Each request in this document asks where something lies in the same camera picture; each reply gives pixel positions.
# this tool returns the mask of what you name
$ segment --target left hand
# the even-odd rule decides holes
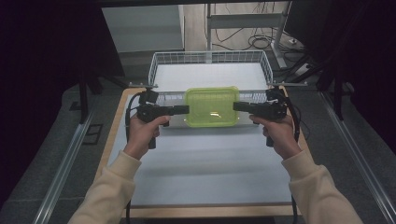
[[[125,146],[124,152],[140,160],[149,151],[151,137],[160,135],[158,127],[169,121],[170,118],[170,116],[162,116],[152,122],[145,123],[136,115],[133,115],[129,123],[129,141]]]

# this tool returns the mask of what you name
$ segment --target hand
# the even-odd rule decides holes
[[[262,128],[262,134],[266,137],[271,136],[274,140],[274,150],[283,160],[301,152],[300,147],[294,140],[293,121],[291,116],[287,115],[280,121],[270,121],[253,115],[250,115],[249,118],[264,126]]]
[[[158,126],[170,119],[170,116],[162,116],[152,122],[145,123],[136,115],[133,115],[129,123],[129,141],[125,146],[124,152],[140,160],[149,151],[149,141],[151,138],[160,135]]]

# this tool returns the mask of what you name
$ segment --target metal stand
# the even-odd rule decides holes
[[[282,13],[271,14],[238,14],[238,15],[211,15],[210,4],[207,4],[206,30],[207,30],[207,50],[212,50],[212,29],[233,29],[233,28],[269,28],[277,27],[275,40],[271,43],[271,48],[276,56],[276,61],[280,68],[286,68],[285,60],[279,50],[279,41],[288,18],[291,2],[287,2]]]

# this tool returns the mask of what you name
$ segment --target finger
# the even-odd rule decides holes
[[[148,126],[151,128],[151,130],[155,130],[160,126],[161,124],[165,124],[167,121],[171,119],[170,116],[161,116],[153,120],[152,122],[148,123]]]
[[[264,135],[265,137],[268,137],[269,133],[268,133],[268,129],[263,127],[262,128],[262,135]]]
[[[158,137],[158,136],[160,136],[160,131],[155,130],[155,131],[154,131],[154,134],[153,134],[152,136],[153,136],[153,137]]]
[[[250,115],[249,116],[249,118],[251,119],[251,120],[253,120],[254,122],[256,122],[256,123],[260,123],[260,124],[262,124],[262,125],[268,125],[271,121],[269,121],[268,119],[263,119],[263,118],[259,118],[259,117],[257,117],[257,116],[254,116],[254,115]]]

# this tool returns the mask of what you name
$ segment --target metal rail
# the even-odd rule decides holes
[[[336,129],[341,134],[344,142],[346,143],[347,149],[353,161],[361,172],[361,176],[366,182],[369,190],[372,192],[375,201],[378,204],[378,207],[384,215],[385,219],[388,223],[396,223],[396,211],[391,198],[388,196],[388,194],[382,187],[382,184],[376,178],[367,160],[364,159],[364,156],[361,153],[358,144],[353,139],[345,123],[339,120],[337,115],[334,113],[332,109],[332,100],[327,94],[324,94],[323,92],[320,92],[319,96],[323,100],[323,103],[325,104],[327,111],[329,112],[330,117],[332,118],[332,121],[336,126]]]
[[[59,195],[64,188],[64,183],[66,182],[70,169],[78,154],[79,147],[81,146],[85,133],[90,126],[96,108],[97,98],[98,96],[93,96],[92,108],[90,109],[87,120],[84,123],[78,125],[76,132],[70,142],[70,145],[64,154],[64,158],[59,165],[58,171],[56,172],[55,177],[53,178],[52,183],[49,186],[49,190],[47,191],[47,194],[44,197],[37,214],[35,215],[35,220],[33,221],[33,223],[41,224],[49,222],[52,211],[56,203],[58,202]]]

